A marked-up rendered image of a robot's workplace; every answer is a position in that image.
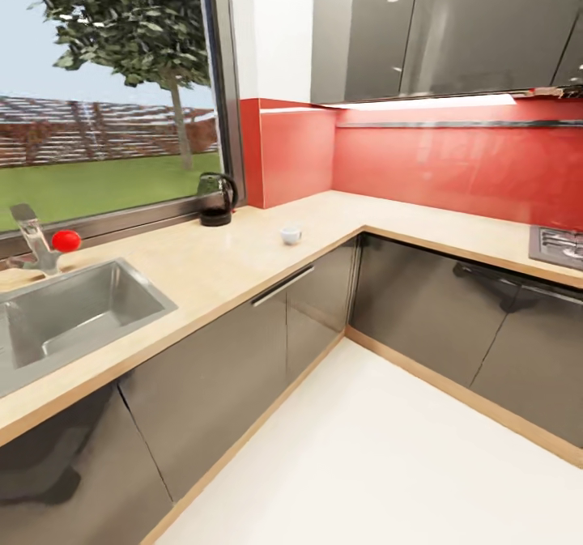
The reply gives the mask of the electric kettle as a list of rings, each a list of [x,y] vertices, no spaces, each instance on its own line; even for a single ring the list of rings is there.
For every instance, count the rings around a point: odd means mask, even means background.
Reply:
[[[215,172],[202,173],[196,180],[200,224],[207,227],[230,224],[238,198],[236,182],[228,175]]]

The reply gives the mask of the coffee cup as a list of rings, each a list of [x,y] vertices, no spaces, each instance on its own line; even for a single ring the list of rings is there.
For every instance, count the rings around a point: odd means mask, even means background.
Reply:
[[[279,230],[282,241],[286,245],[294,245],[302,238],[302,231],[298,227],[282,227]]]

